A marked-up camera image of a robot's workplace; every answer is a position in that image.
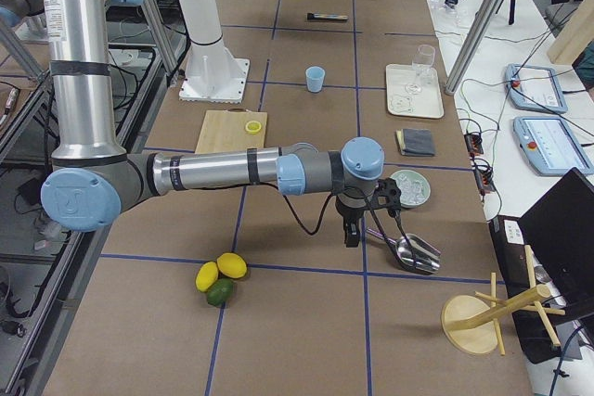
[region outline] green fruit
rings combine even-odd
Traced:
[[[207,262],[202,265],[196,275],[196,288],[200,292],[208,291],[208,288],[219,278],[219,270],[215,262]]]
[[[238,254],[226,252],[216,259],[219,271],[231,278],[242,278],[248,272],[248,265]]]
[[[206,293],[206,301],[212,306],[221,306],[233,294],[233,280],[219,278]]]

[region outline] label on robot arm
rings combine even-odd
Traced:
[[[513,220],[504,220],[505,237],[511,245],[523,245],[523,235],[518,222]]]
[[[64,7],[61,0],[45,0],[45,21],[47,22],[47,40],[49,42],[66,39],[64,30]]]

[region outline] white tray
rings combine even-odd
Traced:
[[[437,71],[430,68],[421,77],[422,90],[410,94],[405,88],[415,81],[415,71],[410,65],[390,64],[386,66],[388,111],[397,116],[439,119],[444,116],[444,104],[439,90]]]

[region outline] yellow ring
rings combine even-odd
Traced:
[[[247,121],[245,124],[245,131],[248,134],[257,134],[262,130],[262,123],[259,121]]]

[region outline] wooden block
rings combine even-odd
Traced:
[[[571,65],[594,39],[594,0],[584,0],[550,46],[553,64]]]
[[[247,148],[263,148],[268,114],[248,110],[207,110],[196,153],[235,152]],[[245,126],[258,121],[262,130],[249,134]]]

